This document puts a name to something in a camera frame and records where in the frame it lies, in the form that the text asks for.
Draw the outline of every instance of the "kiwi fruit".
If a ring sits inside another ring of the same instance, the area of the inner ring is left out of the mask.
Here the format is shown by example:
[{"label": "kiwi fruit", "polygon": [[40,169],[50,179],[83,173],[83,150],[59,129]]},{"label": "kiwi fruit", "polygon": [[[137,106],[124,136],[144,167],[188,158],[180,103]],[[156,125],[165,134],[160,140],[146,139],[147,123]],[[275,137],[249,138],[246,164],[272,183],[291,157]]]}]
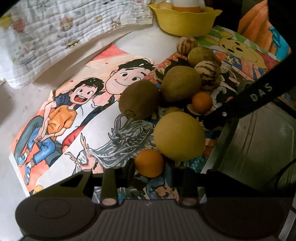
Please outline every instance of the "kiwi fruit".
[{"label": "kiwi fruit", "polygon": [[157,109],[158,102],[157,86],[149,80],[139,80],[122,92],[118,106],[124,116],[140,120],[151,116]]},{"label": "kiwi fruit", "polygon": [[213,53],[212,50],[206,47],[196,47],[190,51],[188,54],[188,62],[190,66],[195,67],[198,63],[202,61],[213,61],[217,65],[221,66],[221,60]]},{"label": "kiwi fruit", "polygon": [[175,66],[163,78],[160,94],[166,102],[176,102],[191,98],[199,91],[201,84],[200,75],[195,69]]}]

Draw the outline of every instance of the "orange cloth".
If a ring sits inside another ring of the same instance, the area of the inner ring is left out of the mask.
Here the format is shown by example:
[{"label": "orange cloth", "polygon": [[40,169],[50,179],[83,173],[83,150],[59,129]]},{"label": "orange cloth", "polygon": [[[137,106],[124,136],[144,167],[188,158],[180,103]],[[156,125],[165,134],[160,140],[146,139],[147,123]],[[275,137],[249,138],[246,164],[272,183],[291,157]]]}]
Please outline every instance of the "orange cloth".
[{"label": "orange cloth", "polygon": [[276,47],[272,41],[272,33],[268,30],[270,27],[267,0],[264,0],[243,16],[237,32],[261,48],[275,54]]},{"label": "orange cloth", "polygon": [[70,128],[76,117],[76,111],[70,110],[69,106],[62,105],[49,114],[48,134],[58,133],[63,128]]}]

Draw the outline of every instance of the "yellow fruit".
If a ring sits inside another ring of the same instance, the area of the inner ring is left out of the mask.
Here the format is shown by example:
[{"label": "yellow fruit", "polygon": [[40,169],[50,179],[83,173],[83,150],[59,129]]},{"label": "yellow fruit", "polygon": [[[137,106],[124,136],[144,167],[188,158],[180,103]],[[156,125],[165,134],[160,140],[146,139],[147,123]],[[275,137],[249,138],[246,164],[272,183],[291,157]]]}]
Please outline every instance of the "yellow fruit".
[{"label": "yellow fruit", "polygon": [[160,2],[159,4],[157,4],[157,8],[173,9],[173,5],[168,2]]},{"label": "yellow fruit", "polygon": [[188,66],[175,66],[163,78],[160,94],[166,102],[189,99],[199,91],[201,78],[197,71]]},{"label": "yellow fruit", "polygon": [[176,112],[176,111],[181,111],[181,112],[184,112],[182,109],[178,108],[178,107],[169,107],[165,112],[164,112],[164,116],[169,114],[169,113],[173,113],[173,112]]},{"label": "yellow fruit", "polygon": [[219,66],[222,64],[221,60],[209,48],[196,47],[188,54],[188,62],[194,68],[201,61],[213,61]]},{"label": "yellow fruit", "polygon": [[205,114],[211,110],[213,106],[212,97],[205,92],[199,92],[192,98],[192,108],[198,114]]},{"label": "yellow fruit", "polygon": [[176,161],[188,161],[202,155],[205,133],[199,122],[183,112],[162,117],[154,129],[154,142],[159,151]]},{"label": "yellow fruit", "polygon": [[145,149],[136,156],[135,168],[145,177],[157,177],[163,172],[164,160],[158,151]]}]

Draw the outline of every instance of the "yellow bowl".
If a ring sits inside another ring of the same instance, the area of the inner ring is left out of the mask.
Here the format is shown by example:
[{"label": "yellow bowl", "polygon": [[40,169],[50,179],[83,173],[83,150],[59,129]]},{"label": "yellow bowl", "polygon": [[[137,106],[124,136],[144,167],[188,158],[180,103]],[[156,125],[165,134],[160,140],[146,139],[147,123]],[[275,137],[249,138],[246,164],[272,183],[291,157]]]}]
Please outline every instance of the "yellow bowl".
[{"label": "yellow bowl", "polygon": [[154,10],[158,24],[163,31],[177,36],[205,36],[213,27],[222,10],[205,7],[201,13],[178,12],[172,9],[157,8],[158,3],[149,4]]}]

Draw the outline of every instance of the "white blanket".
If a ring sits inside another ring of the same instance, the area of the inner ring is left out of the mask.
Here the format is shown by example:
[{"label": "white blanket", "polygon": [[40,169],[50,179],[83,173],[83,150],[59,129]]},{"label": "white blanket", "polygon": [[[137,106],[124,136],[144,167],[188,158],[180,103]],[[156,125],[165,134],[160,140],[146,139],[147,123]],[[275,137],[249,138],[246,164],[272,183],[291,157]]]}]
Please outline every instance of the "white blanket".
[{"label": "white blanket", "polygon": [[13,88],[97,36],[152,23],[153,0],[20,0],[0,18],[0,77]]}]

